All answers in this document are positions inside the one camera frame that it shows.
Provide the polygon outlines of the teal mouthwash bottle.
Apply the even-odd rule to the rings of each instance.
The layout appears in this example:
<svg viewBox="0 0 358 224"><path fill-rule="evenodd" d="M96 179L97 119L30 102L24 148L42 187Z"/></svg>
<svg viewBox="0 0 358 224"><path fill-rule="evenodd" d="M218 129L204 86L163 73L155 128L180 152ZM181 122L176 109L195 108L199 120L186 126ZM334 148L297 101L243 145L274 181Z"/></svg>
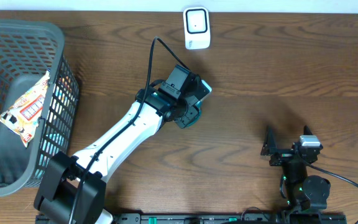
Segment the teal mouthwash bottle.
<svg viewBox="0 0 358 224"><path fill-rule="evenodd" d="M189 127L197 122L201 116L202 102L212 93L212 88L201 80L193 93L190 93L186 98L187 111L185 113L184 125Z"/></svg>

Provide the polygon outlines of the yellow snack bag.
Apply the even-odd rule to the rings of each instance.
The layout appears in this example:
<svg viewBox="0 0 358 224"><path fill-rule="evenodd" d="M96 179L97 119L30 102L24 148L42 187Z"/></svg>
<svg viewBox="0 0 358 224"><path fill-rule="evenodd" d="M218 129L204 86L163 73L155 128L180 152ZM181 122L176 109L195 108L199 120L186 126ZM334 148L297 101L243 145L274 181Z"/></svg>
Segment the yellow snack bag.
<svg viewBox="0 0 358 224"><path fill-rule="evenodd" d="M0 114L0 122L13 133L20 136L25 147L34 138L38 119L42 113L50 71L23 95L21 95L12 106Z"/></svg>

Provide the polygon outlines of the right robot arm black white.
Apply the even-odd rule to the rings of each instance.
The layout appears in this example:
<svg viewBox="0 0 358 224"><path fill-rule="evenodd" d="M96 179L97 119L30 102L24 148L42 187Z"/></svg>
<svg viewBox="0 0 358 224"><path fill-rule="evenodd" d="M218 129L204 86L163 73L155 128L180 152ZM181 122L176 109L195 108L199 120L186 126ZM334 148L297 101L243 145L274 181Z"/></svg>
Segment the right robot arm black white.
<svg viewBox="0 0 358 224"><path fill-rule="evenodd" d="M307 166L318 160L323 149L317 136L309 127L290 148L280 149L268 127L261 155L269 156L270 166L282 168L280 193L287 199L288 207L277 215L282 223L322 223L321 211L327 208L331 184L318 175L308 175Z"/></svg>

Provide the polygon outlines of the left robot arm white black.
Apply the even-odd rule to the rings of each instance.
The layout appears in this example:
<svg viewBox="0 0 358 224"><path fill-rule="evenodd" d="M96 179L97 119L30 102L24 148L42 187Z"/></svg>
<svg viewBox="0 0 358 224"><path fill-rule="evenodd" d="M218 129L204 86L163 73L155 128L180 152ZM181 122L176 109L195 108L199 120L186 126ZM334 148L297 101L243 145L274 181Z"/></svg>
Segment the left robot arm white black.
<svg viewBox="0 0 358 224"><path fill-rule="evenodd" d="M112 223L104 208L109 179L126 158L167 122L193 125L212 88L189 69L176 65L166 80L148 82L129 111L111 129L72 156L49 161L34 208L52 223Z"/></svg>

